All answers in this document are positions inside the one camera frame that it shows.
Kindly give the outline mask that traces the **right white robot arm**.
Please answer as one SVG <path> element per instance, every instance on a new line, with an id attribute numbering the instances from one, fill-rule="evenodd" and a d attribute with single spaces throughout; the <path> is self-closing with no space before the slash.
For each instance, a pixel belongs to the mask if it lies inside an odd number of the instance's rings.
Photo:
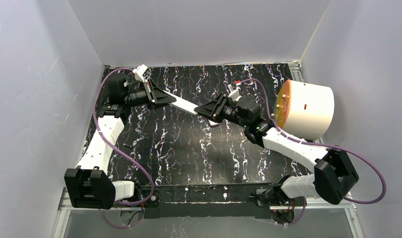
<path id="1" fill-rule="evenodd" d="M 250 142 L 276 151 L 311 172 L 309 176 L 284 176 L 272 188 L 254 196 L 259 202 L 284 204 L 297 197 L 320 197 L 338 205 L 359 180 L 345 152 L 289 140 L 263 117 L 262 108 L 253 97 L 242 96 L 234 101 L 221 93 L 196 107 L 195 112 L 216 123 L 227 120 L 241 126 Z"/>

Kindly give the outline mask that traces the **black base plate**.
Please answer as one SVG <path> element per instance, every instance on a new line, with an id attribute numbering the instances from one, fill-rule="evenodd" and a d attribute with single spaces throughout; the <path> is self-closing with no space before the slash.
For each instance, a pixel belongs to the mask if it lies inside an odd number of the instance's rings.
<path id="1" fill-rule="evenodd" d="M 147 219 L 171 217 L 254 217 L 268 219 L 272 210 L 286 210 L 288 203 L 263 203 L 257 194 L 271 189 L 271 183 L 232 183 L 207 185 L 159 185 L 144 205 L 129 205 L 149 195 L 148 185 L 137 194 L 115 202 L 114 208 L 144 210 Z"/>

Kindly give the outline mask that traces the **slim white remote control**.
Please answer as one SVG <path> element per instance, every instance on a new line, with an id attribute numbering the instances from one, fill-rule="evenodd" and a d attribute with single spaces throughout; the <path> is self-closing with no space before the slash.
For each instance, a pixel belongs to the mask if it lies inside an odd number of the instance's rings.
<path id="1" fill-rule="evenodd" d="M 196 116 L 198 113 L 195 111 L 195 108 L 198 107 L 198 105 L 187 101 L 181 97 L 178 97 L 170 92 L 165 92 L 169 96 L 173 97 L 176 101 L 169 103 L 170 106 L 175 107 L 177 109 L 180 109 L 184 112 L 187 112 L 191 115 Z"/>

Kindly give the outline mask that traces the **aluminium frame rail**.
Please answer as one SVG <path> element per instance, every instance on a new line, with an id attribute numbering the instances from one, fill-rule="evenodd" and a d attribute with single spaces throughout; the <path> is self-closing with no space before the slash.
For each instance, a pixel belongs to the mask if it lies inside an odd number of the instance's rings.
<path id="1" fill-rule="evenodd" d="M 204 185 L 137 186 L 132 197 L 114 201 L 112 191 L 92 189 L 84 185 L 78 189 L 64 189 L 60 207 L 73 209 L 101 209 L 137 211 L 147 219 L 172 217 L 255 217 L 271 218 L 279 225 L 293 225 L 306 209 L 344 209 L 352 233 L 364 237 L 355 205 L 343 200 L 337 205 L 318 197 L 283 198 L 268 195 L 268 183 L 234 183 Z"/>

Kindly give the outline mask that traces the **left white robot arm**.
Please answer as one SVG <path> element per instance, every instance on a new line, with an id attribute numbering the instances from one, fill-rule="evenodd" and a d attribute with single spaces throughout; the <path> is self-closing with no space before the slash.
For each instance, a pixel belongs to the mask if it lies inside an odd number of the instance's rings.
<path id="1" fill-rule="evenodd" d="M 116 142 L 133 107 L 162 108 L 177 102 L 177 98 L 145 79 L 142 73 L 135 73 L 134 81 L 130 82 L 125 73 L 111 72 L 102 81 L 101 89 L 108 90 L 109 103 L 95 106 L 93 120 L 96 130 L 88 148 L 75 168 L 65 172 L 69 199 L 74 208 L 109 210 L 115 204 L 138 206 L 153 196 L 154 182 L 148 171 L 121 151 Z M 108 178 L 113 152 L 124 156 L 145 173 L 151 186 L 149 194 L 142 195 L 133 180 L 111 181 Z"/>

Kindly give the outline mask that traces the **white cylindrical container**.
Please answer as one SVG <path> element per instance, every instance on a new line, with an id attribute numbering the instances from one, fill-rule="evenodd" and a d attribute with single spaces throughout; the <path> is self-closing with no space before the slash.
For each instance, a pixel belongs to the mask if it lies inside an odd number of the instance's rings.
<path id="1" fill-rule="evenodd" d="M 273 115 L 283 131 L 315 141 L 328 130 L 334 110 L 330 87 L 288 80 L 277 95 Z"/>

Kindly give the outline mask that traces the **grey remote control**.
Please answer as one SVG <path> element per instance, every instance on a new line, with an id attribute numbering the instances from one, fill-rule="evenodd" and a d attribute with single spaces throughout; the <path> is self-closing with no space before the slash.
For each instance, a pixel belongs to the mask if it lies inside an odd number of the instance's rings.
<path id="1" fill-rule="evenodd" d="M 207 120 L 210 127 L 216 127 L 220 125 L 220 122 L 214 122 L 212 120 Z"/>

